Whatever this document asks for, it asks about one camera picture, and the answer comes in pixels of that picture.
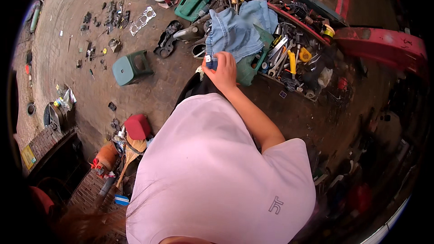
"broom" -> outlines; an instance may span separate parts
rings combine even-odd
[[[146,139],[134,140],[134,139],[130,138],[129,135],[127,135],[127,141],[138,152],[143,152],[146,149]],[[119,176],[118,183],[116,184],[117,188],[119,188],[119,186],[122,183],[122,178],[124,177],[124,174],[125,174],[125,171],[127,170],[128,165],[130,165],[130,163],[138,157],[138,154],[135,153],[133,150],[131,150],[131,148],[127,144],[125,144],[125,147],[126,147],[126,149],[125,149],[125,165],[124,165],[124,168],[122,169],[121,175]]]

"green plastic stool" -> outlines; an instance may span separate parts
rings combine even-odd
[[[137,84],[144,76],[154,74],[154,71],[151,70],[146,60],[146,52],[146,50],[140,50],[128,54],[119,58],[115,64],[113,64],[111,70],[119,86]],[[134,58],[138,55],[140,55],[142,59],[144,70],[138,69],[134,63]]]

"yellow sign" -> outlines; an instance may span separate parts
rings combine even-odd
[[[30,170],[30,168],[33,166],[33,164],[36,163],[35,155],[33,154],[32,149],[30,149],[29,145],[27,145],[22,150],[21,157],[23,158],[24,164],[26,165],[28,170]]]

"denim cloth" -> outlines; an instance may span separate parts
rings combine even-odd
[[[210,10],[212,29],[205,44],[207,55],[211,56],[211,62],[207,67],[217,68],[217,59],[213,55],[220,51],[231,53],[235,62],[243,57],[261,51],[264,46],[259,39],[259,32],[253,24],[260,26],[273,33],[278,24],[277,14],[268,9],[264,0],[252,0],[244,2],[240,7],[239,15],[235,14],[233,8],[228,8],[220,13]]]

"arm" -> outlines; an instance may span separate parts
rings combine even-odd
[[[274,145],[283,143],[285,138],[279,128],[236,87],[234,57],[228,52],[215,53],[214,57],[218,59],[216,72],[212,73],[205,66],[202,66],[202,69],[217,89],[234,106],[247,128],[261,144],[262,153]]]

